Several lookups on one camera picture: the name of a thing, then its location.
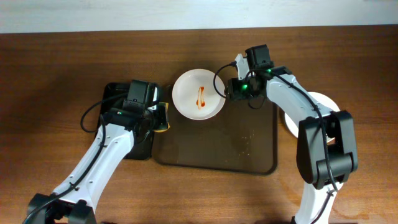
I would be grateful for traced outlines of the green and orange sponge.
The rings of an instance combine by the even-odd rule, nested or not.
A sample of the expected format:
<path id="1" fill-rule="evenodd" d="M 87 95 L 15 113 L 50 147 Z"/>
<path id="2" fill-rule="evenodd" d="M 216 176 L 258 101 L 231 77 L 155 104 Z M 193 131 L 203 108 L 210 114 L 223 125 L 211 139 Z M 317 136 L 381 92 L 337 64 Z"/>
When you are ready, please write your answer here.
<path id="1" fill-rule="evenodd" d="M 154 110 L 155 125 L 153 130 L 162 133 L 170 128 L 168 116 L 168 103 L 160 102 Z"/>

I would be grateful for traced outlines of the white plate with ketchup streak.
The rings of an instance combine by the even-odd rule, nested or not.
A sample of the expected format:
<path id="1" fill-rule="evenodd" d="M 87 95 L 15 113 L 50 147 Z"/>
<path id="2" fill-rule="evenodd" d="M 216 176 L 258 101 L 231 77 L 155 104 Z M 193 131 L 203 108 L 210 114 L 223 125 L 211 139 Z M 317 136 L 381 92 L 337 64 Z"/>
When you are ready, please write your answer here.
<path id="1" fill-rule="evenodd" d="M 205 120 L 221 111 L 225 99 L 214 88 L 215 73 L 193 69 L 180 75 L 172 88 L 172 101 L 177 111 L 192 120 Z"/>

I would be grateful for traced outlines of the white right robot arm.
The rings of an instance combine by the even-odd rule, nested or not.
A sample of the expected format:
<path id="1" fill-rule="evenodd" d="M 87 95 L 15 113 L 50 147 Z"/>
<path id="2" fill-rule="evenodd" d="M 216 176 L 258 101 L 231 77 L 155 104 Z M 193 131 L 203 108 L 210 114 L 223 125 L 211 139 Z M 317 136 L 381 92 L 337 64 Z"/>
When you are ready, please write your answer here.
<path id="1" fill-rule="evenodd" d="M 279 106 L 298 127 L 296 163 L 304 181 L 292 223 L 328 223 L 333 202 L 352 172 L 358 153 L 351 114 L 333 111 L 308 94 L 293 74 L 254 70 L 228 80 L 230 100 L 262 96 Z"/>

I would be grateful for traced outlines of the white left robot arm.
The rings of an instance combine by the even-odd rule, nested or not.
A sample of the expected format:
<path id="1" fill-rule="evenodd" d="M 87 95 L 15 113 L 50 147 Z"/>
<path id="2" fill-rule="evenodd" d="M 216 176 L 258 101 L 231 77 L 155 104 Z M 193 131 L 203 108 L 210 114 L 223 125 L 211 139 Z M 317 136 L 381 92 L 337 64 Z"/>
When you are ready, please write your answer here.
<path id="1" fill-rule="evenodd" d="M 169 129 L 168 103 L 144 110 L 142 116 L 111 108 L 99 117 L 100 126 L 90 148 L 72 173 L 51 195 L 36 194 L 24 223 L 96 223 L 101 194 L 119 163 L 154 132 Z"/>

